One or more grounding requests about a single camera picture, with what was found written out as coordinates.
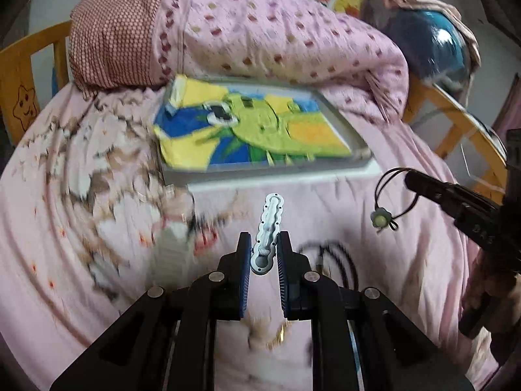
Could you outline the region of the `person's right hand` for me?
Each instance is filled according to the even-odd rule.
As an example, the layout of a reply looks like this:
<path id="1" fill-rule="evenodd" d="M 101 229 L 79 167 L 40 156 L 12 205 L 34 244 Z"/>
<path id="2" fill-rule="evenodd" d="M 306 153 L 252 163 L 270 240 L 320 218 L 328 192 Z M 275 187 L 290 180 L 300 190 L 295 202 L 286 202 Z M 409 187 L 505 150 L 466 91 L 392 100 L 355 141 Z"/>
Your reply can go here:
<path id="1" fill-rule="evenodd" d="M 493 266 L 491 255 L 480 250 L 462 299 L 464 311 L 478 309 L 488 294 L 498 301 L 484 327 L 491 333 L 506 333 L 520 320 L 520 274 L 501 273 Z"/>

